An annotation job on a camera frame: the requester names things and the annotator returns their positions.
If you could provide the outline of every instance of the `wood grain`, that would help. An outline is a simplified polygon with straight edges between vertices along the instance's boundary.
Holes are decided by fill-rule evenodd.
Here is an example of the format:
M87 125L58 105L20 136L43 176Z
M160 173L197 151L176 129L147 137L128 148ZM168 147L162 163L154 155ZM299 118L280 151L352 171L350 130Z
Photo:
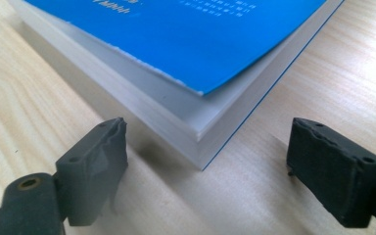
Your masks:
M54 172L73 143L120 114L99 89L77 95L69 73L59 76L25 41L20 22L0 0L0 200L11 181ZM346 1L205 171L169 147L128 147L118 215L106 211L68 234L375 234L376 219L345 229L287 176L293 117L323 122L376 154L376 1Z

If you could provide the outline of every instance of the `book cover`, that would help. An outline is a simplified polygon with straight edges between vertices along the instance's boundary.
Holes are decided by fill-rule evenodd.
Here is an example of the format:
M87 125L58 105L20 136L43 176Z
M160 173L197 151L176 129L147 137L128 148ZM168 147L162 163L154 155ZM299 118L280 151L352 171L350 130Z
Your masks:
M26 0L198 94L219 87L324 0Z

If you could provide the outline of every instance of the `table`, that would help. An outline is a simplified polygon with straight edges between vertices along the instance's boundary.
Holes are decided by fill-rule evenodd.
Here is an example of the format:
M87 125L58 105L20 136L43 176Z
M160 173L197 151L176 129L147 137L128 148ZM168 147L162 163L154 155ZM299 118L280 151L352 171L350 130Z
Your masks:
M54 173L57 158L113 115L94 108L27 43L0 0L0 201L16 178ZM376 0L340 7L207 170L171 150L128 146L118 215L67 226L68 234L375 234L375 218L368 229L345 229L287 176L293 117L376 154Z

